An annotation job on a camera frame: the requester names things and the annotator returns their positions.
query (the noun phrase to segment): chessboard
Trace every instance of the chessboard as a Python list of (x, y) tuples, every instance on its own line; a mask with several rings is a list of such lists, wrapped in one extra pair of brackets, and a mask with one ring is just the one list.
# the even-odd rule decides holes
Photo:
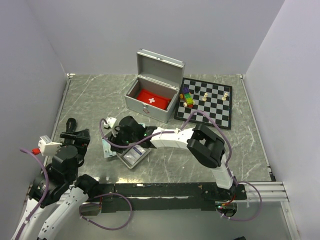
[[(180, 93), (185, 87), (189, 88), (191, 97), (195, 104), (192, 108), (184, 107), (185, 100), (179, 98), (174, 113), (174, 119), (185, 121), (190, 116), (192, 110), (197, 109), (209, 114), (220, 128), (231, 129), (232, 86), (184, 77)], [(198, 93), (195, 91), (195, 87), (200, 87), (200, 91)], [(205, 93), (208, 95), (206, 101), (203, 101), (202, 98)], [(225, 93), (228, 93), (228, 96), (226, 97), (226, 100), (223, 101), (222, 97)], [(200, 113), (193, 115), (190, 122), (213, 126), (213, 124)]]

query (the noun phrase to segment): chess piece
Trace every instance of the chess piece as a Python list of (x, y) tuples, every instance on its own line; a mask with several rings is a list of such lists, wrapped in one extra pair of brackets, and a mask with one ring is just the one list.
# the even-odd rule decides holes
[(200, 91), (200, 87), (199, 86), (194, 87), (194, 91), (198, 93)]
[(208, 93), (205, 93), (205, 94), (203, 95), (202, 101), (207, 101), (207, 96), (208, 96)]
[(227, 92), (225, 92), (225, 93), (224, 93), (224, 95), (223, 95), (223, 97), (222, 97), (222, 101), (227, 100), (227, 97), (228, 97), (228, 93), (227, 93)]

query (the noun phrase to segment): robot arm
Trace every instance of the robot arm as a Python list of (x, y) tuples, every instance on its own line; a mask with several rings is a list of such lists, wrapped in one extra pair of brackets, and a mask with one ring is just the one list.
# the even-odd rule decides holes
[(104, 126), (111, 129), (108, 140), (112, 143), (112, 151), (122, 153), (124, 149), (115, 145), (127, 146), (157, 134), (139, 145), (143, 148), (173, 147), (189, 150), (199, 163), (212, 169), (219, 188), (234, 191), (234, 175), (226, 166), (225, 141), (204, 124), (198, 123), (195, 128), (179, 131), (156, 126), (143, 127), (131, 116), (120, 121), (115, 118), (106, 121)]
[[(70, 119), (68, 119), (66, 129), (74, 131), (76, 122), (74, 119), (72, 123)], [(84, 156), (90, 142), (89, 129), (78, 132), (63, 132), (60, 137), (65, 139), (64, 143), (52, 142), (47, 136), (42, 136), (38, 144), (39, 148), (32, 151), (34, 154), (41, 153), (43, 156), (53, 156), (52, 163), (45, 168), (48, 174), (48, 191), (40, 207), (26, 222), (26, 217), (39, 203), (46, 189), (46, 178), (41, 173), (32, 183), (26, 211), (12, 237), (13, 240), (37, 239), (43, 223), (55, 208), (56, 202), (78, 177), (78, 168), (84, 163)]]
[(79, 207), (88, 200), (93, 198), (97, 194), (97, 186), (99, 182), (91, 176), (84, 174), (80, 176), (74, 188), (68, 194), (68, 197), (63, 203), (50, 215), (48, 219), (44, 219), (39, 235), (39, 240), (54, 240), (57, 233), (69, 220), (69, 217), (79, 209)]

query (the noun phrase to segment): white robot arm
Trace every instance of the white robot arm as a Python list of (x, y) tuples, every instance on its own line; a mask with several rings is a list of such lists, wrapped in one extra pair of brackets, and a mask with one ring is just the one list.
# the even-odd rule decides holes
[(78, 177), (74, 188), (71, 189), (63, 203), (45, 220), (38, 239), (54, 240), (72, 213), (77, 211), (89, 198), (97, 195), (98, 185), (99, 182), (87, 174)]
[(211, 168), (219, 188), (234, 188), (234, 175), (226, 164), (225, 141), (204, 124), (180, 131), (156, 126), (143, 127), (133, 117), (120, 121), (110, 117), (104, 124), (110, 128), (108, 142), (111, 150), (121, 153), (124, 146), (137, 143), (143, 148), (173, 147), (189, 150), (204, 166)]
[(22, 233), (20, 234), (19, 239), (20, 240), (36, 240), (37, 239), (44, 221), (46, 221), (46, 219), (49, 217), (49, 215), (51, 214), (51, 212), (56, 206), (56, 204), (53, 203), (44, 208), (39, 207), (35, 211), (35, 213), (32, 215), (32, 218), (30, 219), (30, 221), (26, 222), (25, 221), (26, 217), (29, 215), (29, 213), (34, 209), (34, 207), (37, 204), (38, 204), (38, 201), (36, 201), (35, 199), (28, 199), (26, 204), (26, 209), (24, 211), (22, 219), (11, 240), (16, 239), (22, 224), (25, 224), (25, 227)]

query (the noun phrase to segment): cable clip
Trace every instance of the cable clip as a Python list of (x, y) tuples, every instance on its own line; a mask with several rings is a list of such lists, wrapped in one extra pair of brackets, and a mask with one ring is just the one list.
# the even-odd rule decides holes
[(159, 139), (161, 138), (162, 132), (163, 132), (164, 130), (165, 130), (165, 129), (161, 128)]

